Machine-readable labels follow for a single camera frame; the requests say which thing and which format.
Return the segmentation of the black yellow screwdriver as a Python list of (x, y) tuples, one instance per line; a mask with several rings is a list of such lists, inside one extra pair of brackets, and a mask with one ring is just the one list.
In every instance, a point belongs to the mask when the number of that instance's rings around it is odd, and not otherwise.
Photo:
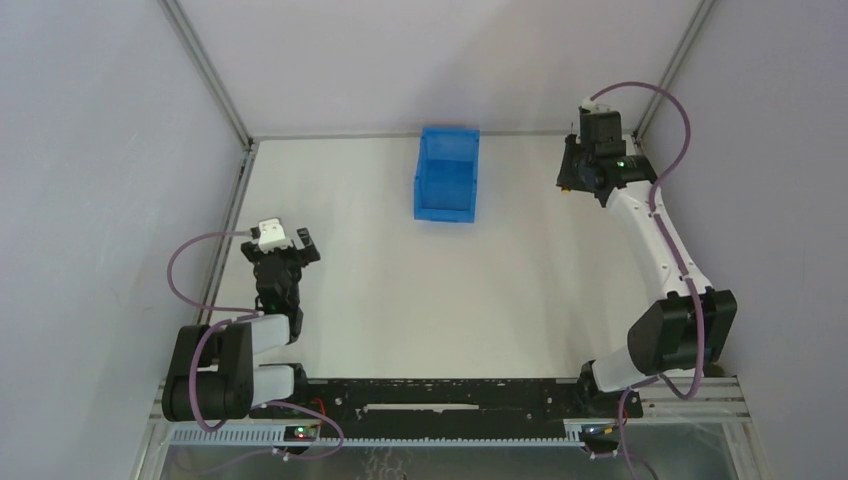
[(569, 180), (570, 180), (570, 176), (571, 176), (571, 173), (570, 173), (571, 161), (569, 160), (569, 155), (570, 155), (570, 148), (571, 148), (571, 144), (572, 144), (572, 136), (573, 135), (574, 135), (574, 123), (571, 122), (570, 125), (569, 125), (569, 132), (567, 133), (567, 135), (564, 138), (565, 148), (564, 148), (564, 152), (563, 152), (563, 158), (562, 158), (562, 162), (561, 162), (561, 166), (560, 166), (560, 171), (559, 171), (559, 174), (558, 174), (558, 177), (557, 177), (558, 188), (563, 193), (569, 193), (571, 191), (571, 188), (569, 187)]

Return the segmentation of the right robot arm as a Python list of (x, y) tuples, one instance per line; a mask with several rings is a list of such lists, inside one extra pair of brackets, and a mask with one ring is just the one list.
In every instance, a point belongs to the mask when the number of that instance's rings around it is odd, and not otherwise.
[(622, 228), (645, 285), (648, 309), (625, 343), (587, 362), (591, 393), (617, 393), (653, 379), (691, 372), (688, 395), (717, 360), (738, 304), (716, 289), (686, 250), (664, 206), (659, 177), (643, 155), (629, 154), (619, 112), (585, 101), (579, 131), (565, 138), (557, 186), (592, 195)]

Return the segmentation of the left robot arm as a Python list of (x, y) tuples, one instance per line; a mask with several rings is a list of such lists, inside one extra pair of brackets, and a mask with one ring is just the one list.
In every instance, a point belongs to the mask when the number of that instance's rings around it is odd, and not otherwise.
[(162, 395), (167, 420), (194, 421), (208, 432), (246, 417), (257, 403), (293, 394), (296, 366), (261, 366), (255, 357), (298, 340), (303, 270), (321, 258), (306, 228), (297, 232), (299, 246), (275, 220), (240, 235), (252, 266), (254, 305), (234, 308), (234, 319), (181, 328)]

